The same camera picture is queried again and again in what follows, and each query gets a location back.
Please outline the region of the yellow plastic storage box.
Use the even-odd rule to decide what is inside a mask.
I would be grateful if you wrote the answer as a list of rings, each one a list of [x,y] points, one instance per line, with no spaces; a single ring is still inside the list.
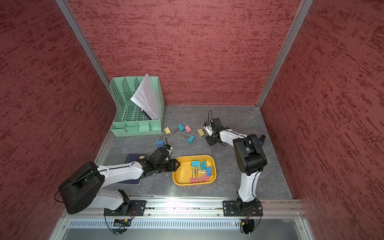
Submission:
[[[209,155],[198,155],[198,156],[185,156],[179,157],[177,160],[180,162],[180,167],[176,172],[173,172],[173,181],[176,185],[181,187],[197,186],[197,185],[208,185],[213,183],[217,178],[217,171],[214,159]],[[190,178],[193,176],[193,170],[191,167],[192,161],[206,161],[207,167],[212,167],[212,176],[210,180],[202,183],[200,177],[206,175],[206,170],[199,169],[199,183],[190,184]]]

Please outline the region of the pink binder clip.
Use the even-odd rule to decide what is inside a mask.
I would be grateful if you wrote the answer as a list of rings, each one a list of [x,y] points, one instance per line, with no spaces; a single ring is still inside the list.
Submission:
[[[199,178],[190,178],[190,184],[196,184],[199,183]]]
[[[191,127],[189,125],[186,125],[185,130],[190,133],[192,131]]]
[[[203,175],[202,177],[200,177],[200,181],[201,181],[202,183],[207,182],[207,181],[209,181],[209,180],[210,180],[210,176]]]

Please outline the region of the teal white binder clip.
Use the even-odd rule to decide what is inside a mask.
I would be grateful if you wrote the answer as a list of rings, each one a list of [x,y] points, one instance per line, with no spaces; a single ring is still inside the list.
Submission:
[[[201,162],[200,161],[192,161],[191,167],[193,170],[192,178],[198,178],[199,177],[199,169],[201,168]]]

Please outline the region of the pink binder clip back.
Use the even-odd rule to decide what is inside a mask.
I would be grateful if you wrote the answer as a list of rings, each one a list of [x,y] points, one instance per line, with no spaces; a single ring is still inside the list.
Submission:
[[[196,184],[199,183],[199,178],[190,178],[190,184]]]

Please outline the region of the blue binder clip front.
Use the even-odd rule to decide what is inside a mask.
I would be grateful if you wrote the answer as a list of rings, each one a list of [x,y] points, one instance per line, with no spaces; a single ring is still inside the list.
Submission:
[[[206,175],[207,176],[212,176],[212,167],[207,167],[206,168]]]

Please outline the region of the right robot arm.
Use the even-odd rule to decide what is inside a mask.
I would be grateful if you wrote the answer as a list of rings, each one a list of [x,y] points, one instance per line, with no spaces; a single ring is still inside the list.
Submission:
[[[255,134],[245,135],[225,128],[220,119],[216,118],[203,123],[208,135],[206,141],[210,146],[217,143],[232,146],[236,162],[242,172],[241,185],[238,190],[237,205],[240,210],[248,210],[257,204],[256,186],[261,172],[267,165],[267,157],[262,145],[266,136]]]

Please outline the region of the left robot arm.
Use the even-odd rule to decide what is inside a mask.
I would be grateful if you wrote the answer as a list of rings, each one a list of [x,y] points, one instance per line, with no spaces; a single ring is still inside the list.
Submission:
[[[170,145],[158,147],[148,157],[114,166],[97,166],[88,162],[68,177],[59,187],[58,195],[68,214],[86,209],[104,209],[106,216],[133,216],[135,207],[124,190],[106,187],[123,181],[140,180],[162,172],[176,172],[180,162],[172,159]]]

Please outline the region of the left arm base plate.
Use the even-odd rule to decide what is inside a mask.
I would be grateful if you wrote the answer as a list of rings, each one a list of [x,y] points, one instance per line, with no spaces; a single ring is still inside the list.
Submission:
[[[123,202],[123,204],[116,210],[104,209],[104,216],[128,216],[128,217],[142,217],[146,208],[147,201],[144,200],[131,200]]]

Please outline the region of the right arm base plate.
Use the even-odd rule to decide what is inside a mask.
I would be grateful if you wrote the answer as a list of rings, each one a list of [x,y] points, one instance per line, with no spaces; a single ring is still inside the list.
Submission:
[[[243,202],[241,199],[235,201],[222,201],[225,217],[262,217],[263,206],[258,199]]]

